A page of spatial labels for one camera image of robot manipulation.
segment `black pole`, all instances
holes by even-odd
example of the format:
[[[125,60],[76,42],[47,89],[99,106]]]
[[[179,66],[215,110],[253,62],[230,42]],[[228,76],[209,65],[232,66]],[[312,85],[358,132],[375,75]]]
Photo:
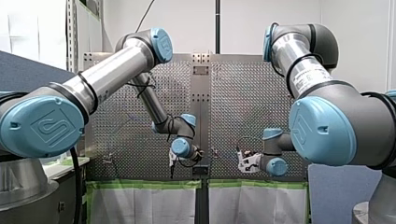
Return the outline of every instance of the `black pole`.
[[[220,54],[220,0],[216,0],[216,54]]]

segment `silver metal tube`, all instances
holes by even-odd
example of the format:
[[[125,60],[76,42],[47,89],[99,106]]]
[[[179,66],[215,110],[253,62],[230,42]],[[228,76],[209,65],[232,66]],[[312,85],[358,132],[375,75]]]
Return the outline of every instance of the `silver metal tube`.
[[[145,86],[147,85],[148,80],[149,80],[149,75],[143,73],[137,77],[134,77],[132,79],[132,82],[138,86]],[[139,93],[145,88],[134,87],[134,89],[136,93]],[[140,99],[143,101],[143,104],[145,105],[149,113],[149,116],[151,117],[152,121],[154,121],[155,124],[163,123],[164,121],[167,120],[168,116],[166,114],[166,111],[163,108],[163,105],[161,104],[160,100],[158,99],[154,89],[152,89],[151,87],[147,87],[140,94]]]
[[[283,35],[273,45],[275,67],[286,75],[296,60],[311,53],[308,49],[309,41],[305,36],[295,33]],[[287,81],[294,97],[298,98],[310,87],[329,80],[332,80],[330,74],[314,56],[310,56],[294,65]]]
[[[125,49],[120,50],[96,66],[83,72],[93,87],[101,104],[133,77],[154,67],[154,56],[149,47],[141,40],[131,38]],[[73,77],[63,86],[73,93],[84,105],[88,113],[93,110],[94,97],[80,77]]]

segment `industrial robot arm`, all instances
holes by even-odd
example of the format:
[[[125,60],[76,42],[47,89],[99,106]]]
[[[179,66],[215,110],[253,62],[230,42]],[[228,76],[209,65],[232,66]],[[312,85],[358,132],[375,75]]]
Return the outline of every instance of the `industrial robot arm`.
[[[297,152],[314,163],[395,165],[395,103],[386,94],[360,94],[330,76],[338,61],[332,32],[322,25],[267,29],[264,60],[285,75],[291,107],[289,127]]]
[[[22,97],[2,97],[0,155],[47,158],[66,152],[78,141],[97,107],[132,80],[153,120],[153,130],[177,134],[172,151],[181,158],[199,160],[200,153],[191,144],[195,116],[171,118],[147,86],[149,78],[144,73],[168,63],[172,56],[165,30],[151,29],[125,36],[114,55],[63,84],[50,83]]]
[[[265,129],[262,134],[262,153],[247,151],[243,153],[236,147],[238,169],[251,174],[264,171],[272,176],[282,176],[288,171],[288,165],[281,158],[282,151],[293,151],[294,147],[288,133],[281,129]]]

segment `pegboard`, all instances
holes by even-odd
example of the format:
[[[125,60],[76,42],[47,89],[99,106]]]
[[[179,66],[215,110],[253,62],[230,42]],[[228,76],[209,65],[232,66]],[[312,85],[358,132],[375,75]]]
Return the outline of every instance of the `pegboard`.
[[[87,53],[84,68],[110,55]],[[173,115],[189,113],[191,62],[181,57],[156,66],[151,72],[166,111]],[[168,152],[173,139],[168,143],[167,135],[153,133],[150,125],[149,114],[133,87],[124,86],[115,92],[92,116],[92,134],[86,136],[86,144],[94,147],[88,178],[169,180]],[[192,179],[191,169],[177,167],[174,179]]]
[[[307,163],[296,152],[283,152],[289,170],[273,178],[265,172],[242,174],[237,165],[236,142],[241,150],[262,151],[262,131],[282,128],[288,132],[292,100],[284,78],[262,56],[214,55],[211,71],[210,178],[275,179],[305,181]]]
[[[87,53],[84,68],[109,55]],[[235,144],[244,135],[261,138],[264,128],[288,130],[292,100],[284,79],[273,72],[269,63],[263,63],[261,56],[251,55],[210,55],[210,61],[205,62],[209,74],[196,75],[194,66],[197,59],[192,56],[176,54],[172,62],[157,65],[152,74],[157,82],[156,92],[160,101],[167,112],[174,115],[202,114],[202,106],[199,109],[196,106],[199,99],[196,93],[207,90],[205,119],[209,119],[209,125],[203,126],[207,135],[199,137],[201,142],[209,144],[206,148],[209,152],[206,153],[210,163],[209,178],[273,179],[265,172],[240,173]],[[191,85],[206,85],[205,81],[199,80],[208,77],[207,87]],[[92,133],[86,137],[86,144],[94,152],[87,171],[88,178],[169,180],[170,143],[166,142],[167,135],[152,133],[150,124],[149,114],[143,103],[136,99],[132,87],[121,88],[100,105],[92,117]],[[242,150],[262,151],[262,142],[244,140],[240,147]],[[285,152],[284,159],[289,164],[289,171],[285,177],[276,180],[305,181],[306,162],[295,152]],[[192,179],[191,169],[178,166],[175,179]]]

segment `metal bracket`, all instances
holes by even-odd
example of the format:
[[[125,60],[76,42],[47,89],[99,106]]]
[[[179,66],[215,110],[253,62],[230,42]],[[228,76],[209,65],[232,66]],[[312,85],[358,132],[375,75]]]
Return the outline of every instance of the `metal bracket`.
[[[209,75],[209,66],[194,66],[192,68],[192,74],[208,76]]]
[[[196,165],[192,167],[192,175],[209,175],[209,166]]]

